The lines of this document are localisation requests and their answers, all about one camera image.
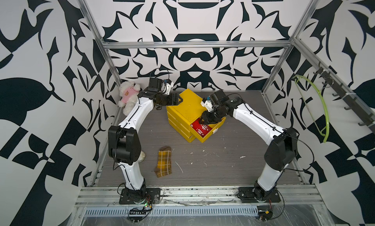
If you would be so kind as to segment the red postcard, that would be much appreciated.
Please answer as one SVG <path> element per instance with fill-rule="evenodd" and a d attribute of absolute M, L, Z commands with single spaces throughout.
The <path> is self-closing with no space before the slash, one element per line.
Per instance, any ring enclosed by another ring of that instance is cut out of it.
<path fill-rule="evenodd" d="M 199 119 L 194 121 L 190 125 L 202 138 L 204 138 L 208 133 L 212 130 L 209 125 L 201 125 L 199 124 Z"/>

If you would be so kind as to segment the left black connector box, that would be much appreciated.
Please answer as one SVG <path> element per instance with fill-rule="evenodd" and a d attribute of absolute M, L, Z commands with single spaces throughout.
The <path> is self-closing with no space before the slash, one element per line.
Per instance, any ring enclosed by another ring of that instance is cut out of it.
<path fill-rule="evenodd" d="M 152 212 L 152 208 L 145 208 L 145 209 L 137 209 L 133 208 L 128 212 L 128 219 L 132 223 L 138 223 L 144 220 L 150 213 Z"/>

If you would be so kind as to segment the aluminium frame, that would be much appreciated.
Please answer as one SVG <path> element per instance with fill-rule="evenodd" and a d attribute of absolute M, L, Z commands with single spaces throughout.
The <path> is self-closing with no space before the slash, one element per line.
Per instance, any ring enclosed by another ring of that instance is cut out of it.
<path fill-rule="evenodd" d="M 293 77 L 331 69 L 375 112 L 375 0 L 79 0 L 116 82 L 261 90 L 299 135 L 297 171 L 317 186 L 372 188 L 375 134 L 331 88 L 323 143 Z"/>

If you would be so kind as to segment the green plastic hoop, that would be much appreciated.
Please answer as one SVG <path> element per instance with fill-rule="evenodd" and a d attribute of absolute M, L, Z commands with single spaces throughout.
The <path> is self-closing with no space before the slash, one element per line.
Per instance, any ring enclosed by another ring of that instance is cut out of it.
<path fill-rule="evenodd" d="M 312 80 L 303 75 L 295 75 L 293 81 L 318 134 L 323 139 L 322 142 L 328 142 L 331 127 L 328 107 L 322 94 L 324 87 L 319 89 Z M 323 116 L 323 125 L 317 122 L 319 113 Z"/>

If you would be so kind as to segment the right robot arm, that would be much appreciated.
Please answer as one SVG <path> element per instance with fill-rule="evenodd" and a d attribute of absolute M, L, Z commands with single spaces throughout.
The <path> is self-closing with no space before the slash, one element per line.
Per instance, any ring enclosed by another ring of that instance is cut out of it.
<path fill-rule="evenodd" d="M 297 156 L 297 132 L 294 128 L 282 128 L 253 110 L 241 96 L 230 98 L 219 90 L 203 98 L 201 106 L 206 110 L 199 122 L 202 125 L 216 124 L 230 116 L 254 131 L 268 145 L 265 166 L 250 194 L 239 193 L 244 200 L 265 202 L 276 194 L 277 181 Z"/>

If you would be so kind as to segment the black connector box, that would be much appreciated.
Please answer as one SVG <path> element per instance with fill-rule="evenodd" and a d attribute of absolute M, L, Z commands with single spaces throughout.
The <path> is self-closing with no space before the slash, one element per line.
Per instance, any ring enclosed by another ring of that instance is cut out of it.
<path fill-rule="evenodd" d="M 259 219 L 259 220 L 261 220 L 263 222 L 269 221 L 273 217 L 273 210 L 272 210 L 272 208 L 268 208 L 268 207 L 265 207 L 265 206 L 258 206 L 257 207 L 257 212 L 258 212 L 257 219 Z"/>
<path fill-rule="evenodd" d="M 145 208 L 145 209 L 137 209 L 133 208 L 128 212 L 128 219 L 132 223 L 138 223 L 144 220 L 150 213 L 152 212 L 152 208 Z"/>

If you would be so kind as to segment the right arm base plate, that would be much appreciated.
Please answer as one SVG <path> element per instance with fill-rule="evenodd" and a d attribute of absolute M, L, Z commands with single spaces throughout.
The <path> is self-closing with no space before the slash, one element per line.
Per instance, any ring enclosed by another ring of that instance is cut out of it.
<path fill-rule="evenodd" d="M 265 191 L 261 187 L 239 187 L 237 197 L 242 203 L 279 203 L 280 194 L 277 188 Z"/>

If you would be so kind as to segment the right black connector box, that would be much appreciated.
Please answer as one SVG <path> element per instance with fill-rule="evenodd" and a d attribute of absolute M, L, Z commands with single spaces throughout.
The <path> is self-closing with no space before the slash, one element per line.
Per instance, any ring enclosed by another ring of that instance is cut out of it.
<path fill-rule="evenodd" d="M 259 219 L 259 220 L 261 220 L 263 222 L 269 221 L 273 217 L 273 210 L 272 210 L 272 208 L 268 208 L 268 207 L 265 207 L 265 206 L 258 206 L 257 207 L 257 212 L 258 212 L 257 219 Z"/>

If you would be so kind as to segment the grey patterned pouch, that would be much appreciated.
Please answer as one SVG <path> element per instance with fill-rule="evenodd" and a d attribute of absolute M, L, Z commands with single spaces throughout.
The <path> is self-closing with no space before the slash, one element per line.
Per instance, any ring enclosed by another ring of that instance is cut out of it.
<path fill-rule="evenodd" d="M 143 151 L 141 151 L 140 156 L 137 161 L 142 162 L 144 161 L 145 157 L 146 157 L 146 154 Z"/>

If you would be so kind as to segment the yellow plastic drawer cabinet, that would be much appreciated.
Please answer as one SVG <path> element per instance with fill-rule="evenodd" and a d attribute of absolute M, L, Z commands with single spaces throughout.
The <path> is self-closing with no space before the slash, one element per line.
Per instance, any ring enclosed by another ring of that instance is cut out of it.
<path fill-rule="evenodd" d="M 186 89 L 180 96 L 183 103 L 178 106 L 168 106 L 167 115 L 169 124 L 189 143 L 197 139 L 189 127 L 197 118 L 200 118 L 206 109 L 201 106 L 202 98 L 190 89 Z"/>

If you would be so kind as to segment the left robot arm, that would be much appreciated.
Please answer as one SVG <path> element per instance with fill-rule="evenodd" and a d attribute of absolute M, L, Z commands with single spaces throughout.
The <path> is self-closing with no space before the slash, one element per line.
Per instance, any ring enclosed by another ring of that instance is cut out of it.
<path fill-rule="evenodd" d="M 108 154 L 114 161 L 113 168 L 122 170 L 125 193 L 136 202 L 146 198 L 146 183 L 139 167 L 142 150 L 138 132 L 154 108 L 177 106 L 183 101 L 178 93 L 171 91 L 173 87 L 171 79 L 158 78 L 151 78 L 145 89 L 134 81 L 120 84 L 118 107 L 125 119 L 108 130 Z"/>

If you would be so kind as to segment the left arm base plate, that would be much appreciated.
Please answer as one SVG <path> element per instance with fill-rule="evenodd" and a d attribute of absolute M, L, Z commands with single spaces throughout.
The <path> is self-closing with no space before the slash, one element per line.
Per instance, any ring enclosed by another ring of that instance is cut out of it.
<path fill-rule="evenodd" d="M 146 202 L 153 204 L 160 200 L 160 188 L 146 188 L 141 190 L 131 190 L 124 188 L 120 194 L 120 205 L 145 204 Z"/>

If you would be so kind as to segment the black hook rail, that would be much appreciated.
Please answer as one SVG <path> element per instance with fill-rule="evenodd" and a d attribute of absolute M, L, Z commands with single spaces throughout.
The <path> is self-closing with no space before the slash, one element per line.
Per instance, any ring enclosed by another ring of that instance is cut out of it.
<path fill-rule="evenodd" d="M 331 88 L 335 93 L 334 97 L 343 100 L 347 105 L 345 110 L 352 110 L 360 119 L 359 126 L 366 126 L 375 134 L 375 113 L 372 109 L 347 86 L 331 69 L 324 69 L 318 64 L 318 70 L 314 75 L 319 75 L 325 81 L 323 88 Z"/>

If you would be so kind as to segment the white teddy bear pink shirt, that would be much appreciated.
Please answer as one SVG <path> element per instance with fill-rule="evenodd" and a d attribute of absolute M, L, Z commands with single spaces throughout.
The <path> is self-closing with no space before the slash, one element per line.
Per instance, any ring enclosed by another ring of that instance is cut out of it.
<path fill-rule="evenodd" d="M 123 114 L 128 116 L 138 102 L 138 93 L 141 86 L 134 81 L 126 81 L 120 84 L 119 95 L 121 97 L 117 105 L 123 109 Z"/>

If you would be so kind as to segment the yellow plaid sock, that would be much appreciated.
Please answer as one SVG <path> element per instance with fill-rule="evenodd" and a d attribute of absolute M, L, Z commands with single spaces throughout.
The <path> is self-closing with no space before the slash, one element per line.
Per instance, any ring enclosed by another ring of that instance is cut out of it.
<path fill-rule="evenodd" d="M 158 178 L 172 174 L 171 168 L 172 149 L 164 146 L 158 151 L 158 161 L 154 172 Z"/>

